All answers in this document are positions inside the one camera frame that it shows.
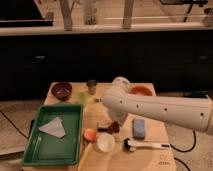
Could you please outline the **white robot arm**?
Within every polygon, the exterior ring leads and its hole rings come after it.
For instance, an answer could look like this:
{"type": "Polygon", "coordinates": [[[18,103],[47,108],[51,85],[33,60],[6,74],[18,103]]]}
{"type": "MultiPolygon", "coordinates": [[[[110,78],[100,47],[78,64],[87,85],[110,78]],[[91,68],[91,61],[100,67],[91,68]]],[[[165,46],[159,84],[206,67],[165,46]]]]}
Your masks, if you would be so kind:
{"type": "Polygon", "coordinates": [[[213,100],[141,96],[130,93],[131,83],[116,77],[101,97],[113,121],[123,124],[129,113],[205,132],[213,136],[213,100]]]}

